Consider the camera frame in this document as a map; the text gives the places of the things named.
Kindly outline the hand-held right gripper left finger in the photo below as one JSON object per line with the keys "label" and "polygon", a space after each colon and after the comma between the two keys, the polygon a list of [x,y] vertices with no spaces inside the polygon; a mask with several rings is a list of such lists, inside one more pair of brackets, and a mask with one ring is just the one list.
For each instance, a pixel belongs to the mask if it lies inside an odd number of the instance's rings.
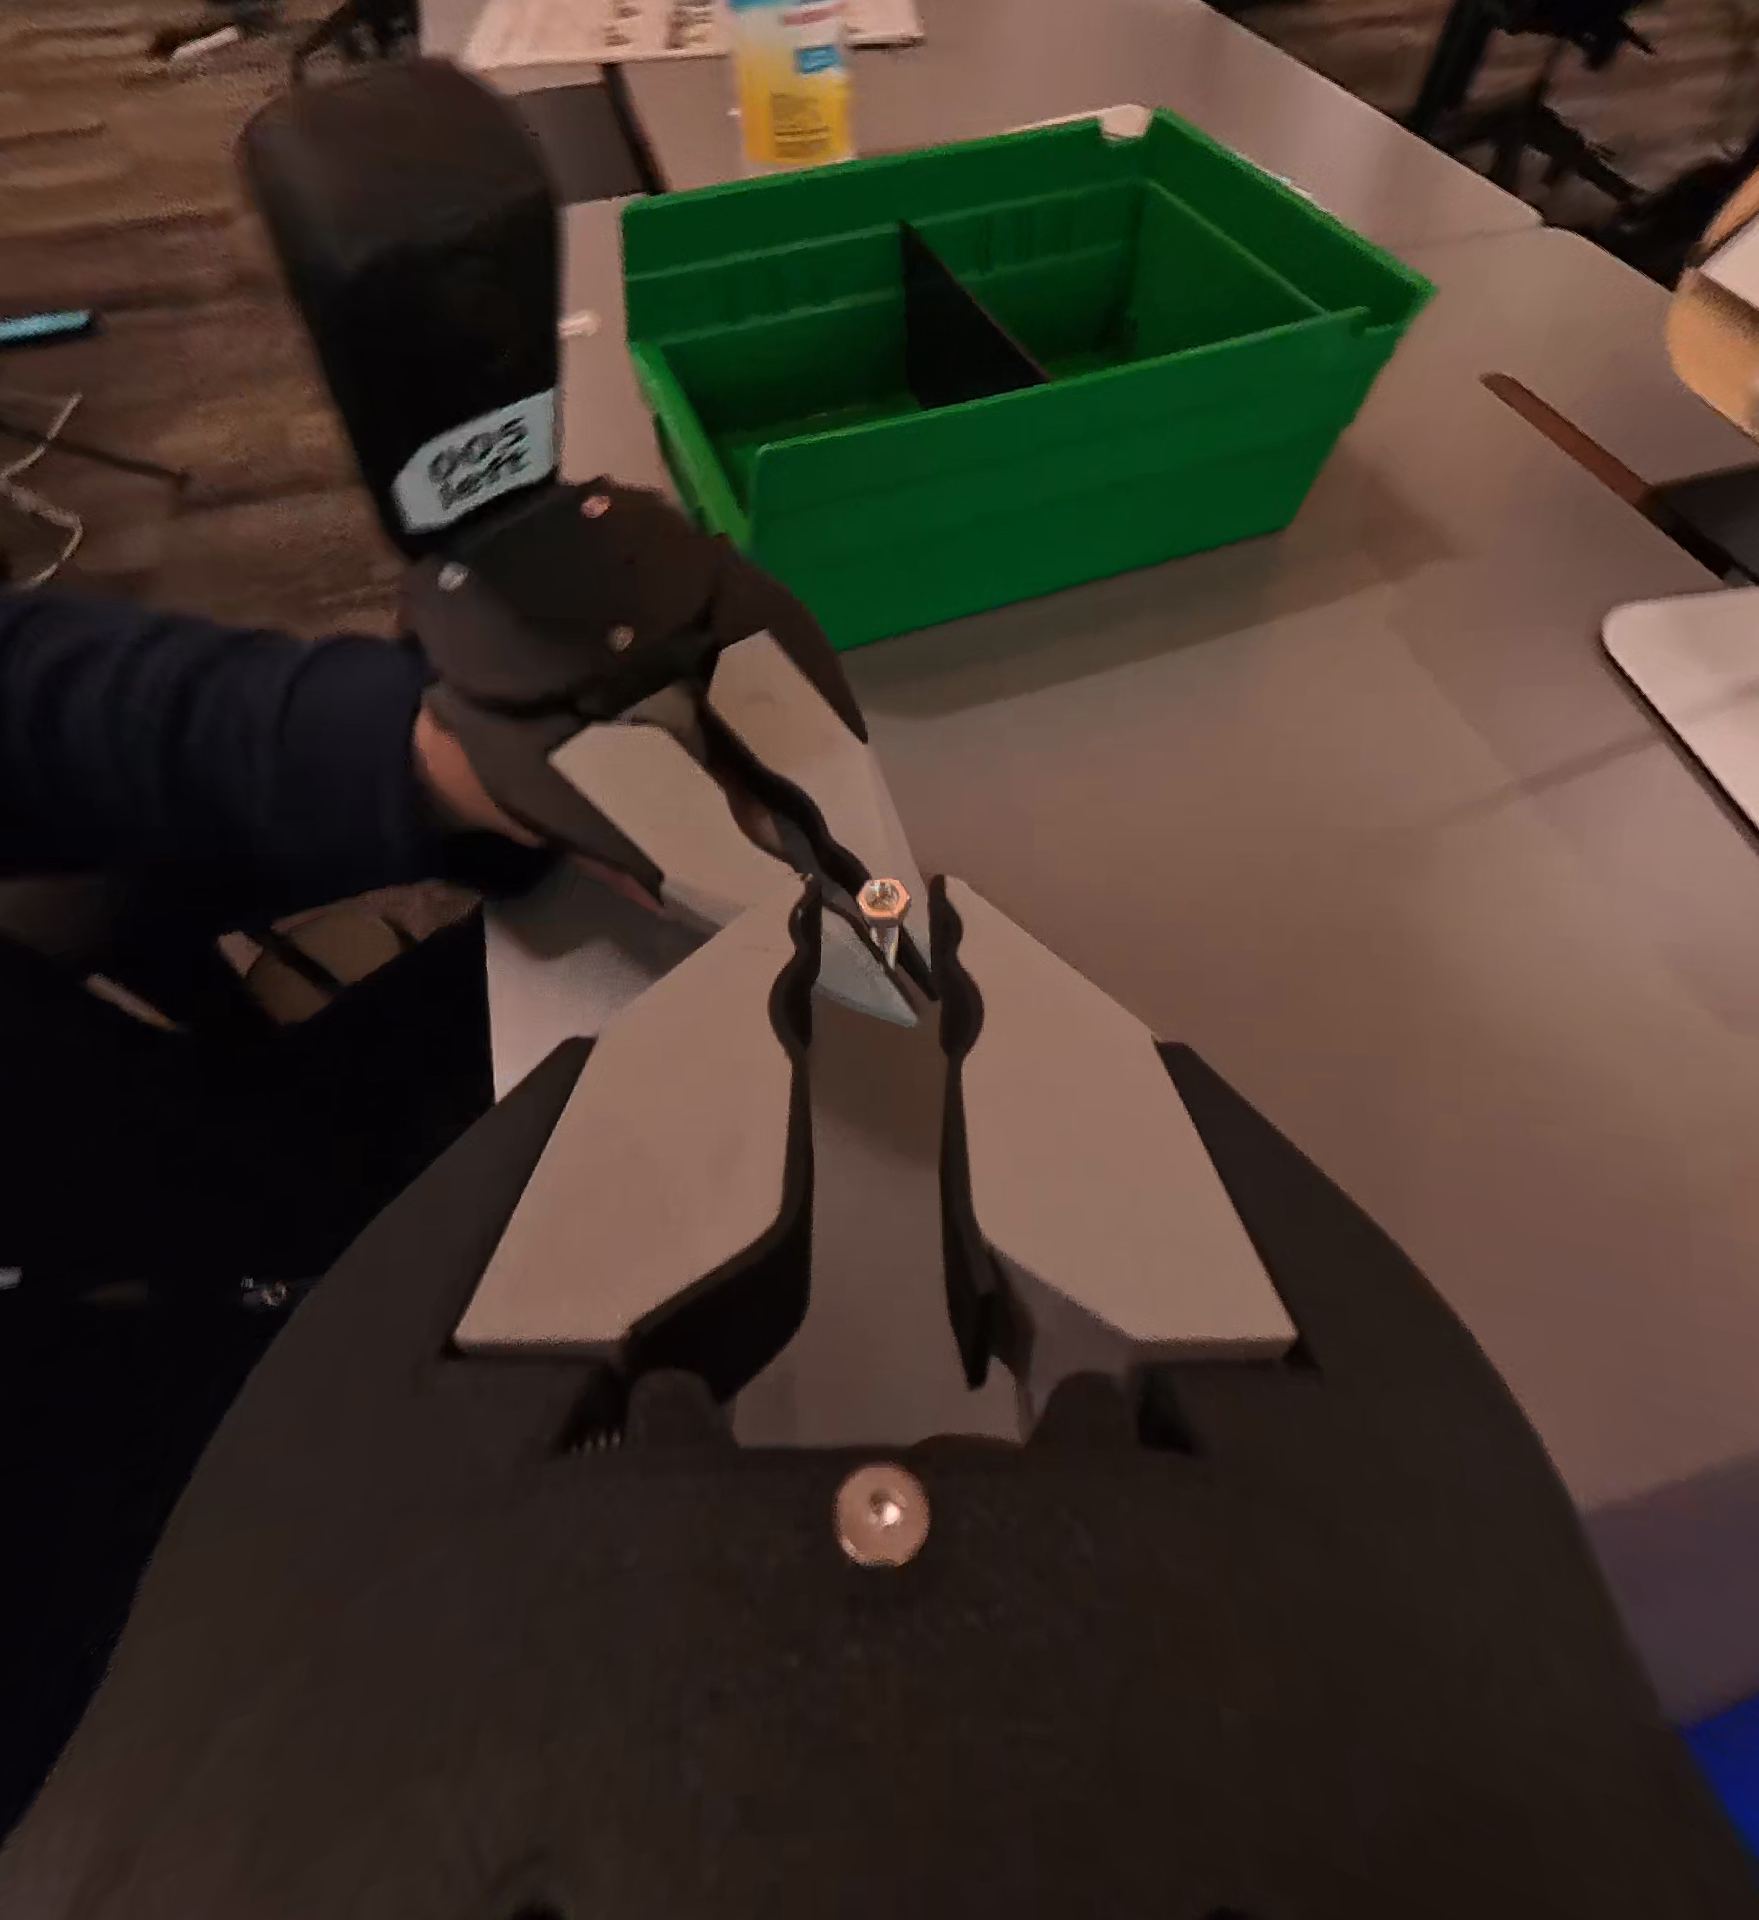
{"label": "hand-held right gripper left finger", "polygon": [[819,890],[774,878],[593,1038],[465,1309],[486,1359],[735,1400],[799,1332],[815,1192]]}

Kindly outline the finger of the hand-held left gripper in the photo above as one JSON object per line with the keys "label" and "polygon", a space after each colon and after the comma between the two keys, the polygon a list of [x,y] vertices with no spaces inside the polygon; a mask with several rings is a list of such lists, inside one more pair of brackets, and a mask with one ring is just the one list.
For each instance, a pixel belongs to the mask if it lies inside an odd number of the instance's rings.
{"label": "finger of the hand-held left gripper", "polygon": [[780,784],[716,719],[701,746],[641,720],[589,725],[548,768],[629,851],[627,871],[674,919],[718,932],[813,884],[794,859]]}
{"label": "finger of the hand-held left gripper", "polygon": [[[819,887],[819,993],[871,1021],[913,1029],[934,995],[928,887],[880,756],[768,633],[722,649],[702,716],[771,768],[788,841]],[[858,892],[894,878],[911,893],[898,973],[874,948]]]}

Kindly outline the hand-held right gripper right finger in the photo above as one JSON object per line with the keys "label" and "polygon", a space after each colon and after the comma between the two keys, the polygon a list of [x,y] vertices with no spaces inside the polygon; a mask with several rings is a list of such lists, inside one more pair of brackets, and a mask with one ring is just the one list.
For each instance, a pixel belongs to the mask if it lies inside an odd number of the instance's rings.
{"label": "hand-held right gripper right finger", "polygon": [[934,879],[941,1236],[962,1376],[1256,1363],[1298,1342],[1170,1051],[954,876]]}

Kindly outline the green plastic bin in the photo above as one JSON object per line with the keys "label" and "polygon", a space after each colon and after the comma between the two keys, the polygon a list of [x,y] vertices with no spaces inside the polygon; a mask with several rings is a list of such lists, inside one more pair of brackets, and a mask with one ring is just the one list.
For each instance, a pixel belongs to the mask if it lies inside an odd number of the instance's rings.
{"label": "green plastic bin", "polygon": [[[900,222],[1050,385],[918,408]],[[1284,531],[1434,297],[1166,110],[641,197],[622,265],[683,509],[840,652]]]}

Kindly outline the person's left forearm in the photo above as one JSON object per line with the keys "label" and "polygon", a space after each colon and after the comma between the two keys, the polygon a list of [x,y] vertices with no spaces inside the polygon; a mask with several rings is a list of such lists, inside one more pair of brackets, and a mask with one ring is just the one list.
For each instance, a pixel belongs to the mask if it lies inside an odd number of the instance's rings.
{"label": "person's left forearm", "polygon": [[0,878],[183,874],[269,914],[446,876],[398,643],[0,590]]}

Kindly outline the person's left hand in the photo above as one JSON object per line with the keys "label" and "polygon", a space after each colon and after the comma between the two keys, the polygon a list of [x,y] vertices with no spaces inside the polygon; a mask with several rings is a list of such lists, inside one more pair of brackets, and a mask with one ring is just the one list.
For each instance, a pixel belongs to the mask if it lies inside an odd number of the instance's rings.
{"label": "person's left hand", "polygon": [[496,803],[459,736],[421,705],[412,725],[412,768],[440,841],[437,878],[499,887],[563,863],[563,851]]}

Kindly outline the disinfectant wipes canister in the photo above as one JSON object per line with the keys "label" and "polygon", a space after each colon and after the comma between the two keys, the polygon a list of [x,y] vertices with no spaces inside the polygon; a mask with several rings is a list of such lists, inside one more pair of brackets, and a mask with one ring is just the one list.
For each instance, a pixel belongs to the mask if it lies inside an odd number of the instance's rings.
{"label": "disinfectant wipes canister", "polygon": [[746,172],[858,157],[844,2],[731,2],[727,30]]}

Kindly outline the black bin divider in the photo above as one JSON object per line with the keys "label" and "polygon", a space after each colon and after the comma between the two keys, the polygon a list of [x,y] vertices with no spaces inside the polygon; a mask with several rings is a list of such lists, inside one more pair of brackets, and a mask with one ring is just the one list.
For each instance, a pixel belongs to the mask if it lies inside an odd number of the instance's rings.
{"label": "black bin divider", "polygon": [[908,390],[923,411],[1052,384],[1042,364],[968,291],[923,235],[895,229]]}

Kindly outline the person's dark clothing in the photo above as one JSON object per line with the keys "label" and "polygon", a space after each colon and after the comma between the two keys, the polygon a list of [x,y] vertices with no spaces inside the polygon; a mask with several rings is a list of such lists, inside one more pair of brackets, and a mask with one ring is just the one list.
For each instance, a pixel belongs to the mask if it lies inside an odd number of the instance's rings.
{"label": "person's dark clothing", "polygon": [[477,914],[230,1037],[0,941],[0,1846],[247,1376],[489,1105]]}

